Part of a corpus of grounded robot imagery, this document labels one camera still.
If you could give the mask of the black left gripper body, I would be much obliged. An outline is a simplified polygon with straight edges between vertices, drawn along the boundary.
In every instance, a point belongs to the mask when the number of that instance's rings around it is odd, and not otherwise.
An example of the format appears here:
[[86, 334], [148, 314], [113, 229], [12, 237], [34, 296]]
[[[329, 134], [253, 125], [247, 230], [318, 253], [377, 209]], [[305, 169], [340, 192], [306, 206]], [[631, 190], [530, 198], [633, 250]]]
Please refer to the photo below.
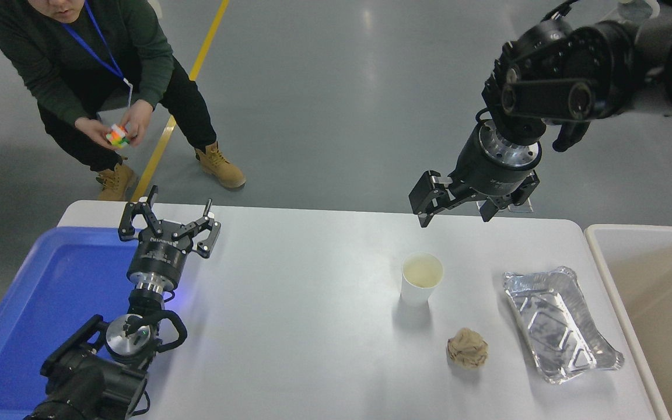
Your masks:
[[138, 241], [127, 271], [129, 281], [137, 285], [160, 280], [164, 290], [177, 289], [190, 252], [190, 239], [182, 237], [174, 241], [165, 234], [155, 237], [152, 232], [141, 232]]

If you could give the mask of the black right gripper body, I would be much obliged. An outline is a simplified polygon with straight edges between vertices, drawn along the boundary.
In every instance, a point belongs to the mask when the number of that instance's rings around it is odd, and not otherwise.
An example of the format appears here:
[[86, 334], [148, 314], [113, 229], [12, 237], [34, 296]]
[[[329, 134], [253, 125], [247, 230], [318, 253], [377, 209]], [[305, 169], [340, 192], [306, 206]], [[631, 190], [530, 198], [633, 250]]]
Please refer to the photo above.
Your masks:
[[540, 144], [517, 145], [494, 124], [477, 124], [450, 173], [455, 198], [488, 197], [502, 202], [525, 202], [540, 183], [536, 166]]

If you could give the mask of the person's left hand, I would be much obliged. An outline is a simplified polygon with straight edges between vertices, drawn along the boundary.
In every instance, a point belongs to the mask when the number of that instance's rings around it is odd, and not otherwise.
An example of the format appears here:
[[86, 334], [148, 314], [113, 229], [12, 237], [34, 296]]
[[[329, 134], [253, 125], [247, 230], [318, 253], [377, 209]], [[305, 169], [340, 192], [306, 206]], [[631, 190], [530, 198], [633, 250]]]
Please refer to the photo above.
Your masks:
[[127, 139], [131, 146], [138, 146], [146, 136], [146, 131], [151, 122], [154, 107], [144, 99], [138, 99], [124, 112], [119, 125], [127, 133]]

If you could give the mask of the person's right hand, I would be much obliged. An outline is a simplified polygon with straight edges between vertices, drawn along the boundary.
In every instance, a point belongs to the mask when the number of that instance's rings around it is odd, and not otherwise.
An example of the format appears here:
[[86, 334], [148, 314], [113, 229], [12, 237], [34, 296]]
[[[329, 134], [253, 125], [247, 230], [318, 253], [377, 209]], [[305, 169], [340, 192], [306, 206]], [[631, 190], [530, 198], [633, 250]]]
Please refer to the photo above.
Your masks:
[[119, 147], [110, 143], [109, 139], [106, 137], [112, 133], [111, 128], [102, 124], [98, 120], [87, 117], [80, 117], [75, 120], [74, 127], [84, 135], [88, 136], [88, 138], [90, 138], [94, 144], [97, 144], [104, 149], [108, 149], [109, 151], [117, 151], [119, 149]]

